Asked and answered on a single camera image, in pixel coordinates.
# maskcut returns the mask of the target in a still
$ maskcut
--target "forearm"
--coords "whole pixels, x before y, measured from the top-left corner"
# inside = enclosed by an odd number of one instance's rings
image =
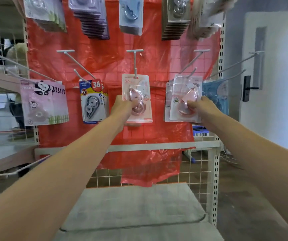
[[[109,117],[0,195],[0,240],[51,240],[123,121]]]
[[[228,116],[215,124],[215,133],[288,223],[288,150]]]

